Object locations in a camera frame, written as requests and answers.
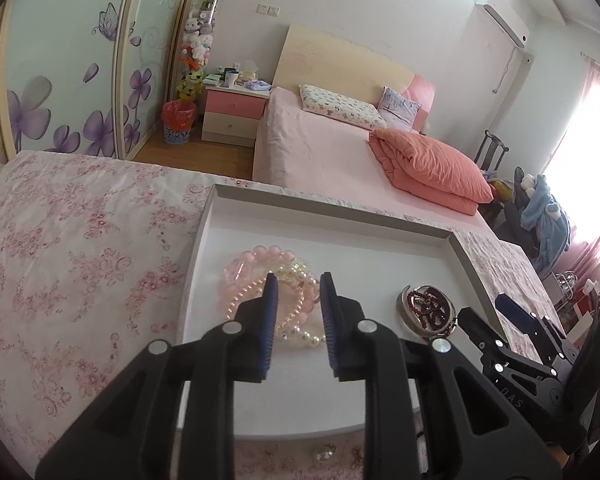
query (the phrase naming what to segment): purple pillow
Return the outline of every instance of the purple pillow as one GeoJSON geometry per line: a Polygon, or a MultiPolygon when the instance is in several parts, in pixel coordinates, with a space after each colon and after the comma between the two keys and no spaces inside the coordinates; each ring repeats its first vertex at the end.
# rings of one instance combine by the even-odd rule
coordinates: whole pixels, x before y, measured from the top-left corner
{"type": "Polygon", "coordinates": [[[385,86],[378,113],[386,121],[387,127],[411,132],[420,108],[421,104],[405,99],[398,92],[385,86]]]}

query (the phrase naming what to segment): nightstand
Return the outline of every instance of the nightstand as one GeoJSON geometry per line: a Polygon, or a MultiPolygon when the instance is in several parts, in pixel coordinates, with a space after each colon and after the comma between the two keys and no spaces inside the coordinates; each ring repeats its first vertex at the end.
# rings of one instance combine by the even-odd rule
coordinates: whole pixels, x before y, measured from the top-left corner
{"type": "Polygon", "coordinates": [[[202,140],[253,148],[269,91],[257,92],[238,85],[207,86],[206,91],[202,140]]]}

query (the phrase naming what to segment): trash can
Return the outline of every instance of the trash can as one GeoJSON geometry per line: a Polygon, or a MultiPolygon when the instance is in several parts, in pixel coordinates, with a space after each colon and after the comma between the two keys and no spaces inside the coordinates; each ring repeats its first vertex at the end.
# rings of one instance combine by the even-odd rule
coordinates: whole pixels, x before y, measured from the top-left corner
{"type": "Polygon", "coordinates": [[[162,107],[164,123],[164,142],[167,144],[184,144],[189,140],[189,131],[196,120],[198,107],[193,101],[169,101],[162,107]]]}

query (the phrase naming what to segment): wooden floor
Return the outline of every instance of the wooden floor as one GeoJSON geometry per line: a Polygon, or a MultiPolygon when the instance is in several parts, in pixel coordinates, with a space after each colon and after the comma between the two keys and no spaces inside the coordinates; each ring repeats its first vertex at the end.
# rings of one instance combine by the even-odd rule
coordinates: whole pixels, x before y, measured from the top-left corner
{"type": "Polygon", "coordinates": [[[200,139],[201,134],[202,130],[195,128],[189,142],[170,146],[161,132],[155,132],[134,161],[251,180],[253,148],[208,142],[200,139]]]}

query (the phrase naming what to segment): butterfly decal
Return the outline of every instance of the butterfly decal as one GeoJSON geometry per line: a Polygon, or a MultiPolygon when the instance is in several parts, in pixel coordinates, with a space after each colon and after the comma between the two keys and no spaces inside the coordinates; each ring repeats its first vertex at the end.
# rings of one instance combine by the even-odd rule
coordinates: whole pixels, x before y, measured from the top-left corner
{"type": "MultiPolygon", "coordinates": [[[[129,34],[131,36],[134,31],[136,22],[133,22],[129,27],[129,34]]],[[[118,13],[116,8],[111,2],[107,6],[107,10],[100,11],[100,19],[98,20],[98,26],[93,27],[92,34],[100,31],[100,33],[107,38],[109,41],[116,41],[116,34],[118,32],[118,13]]]]}

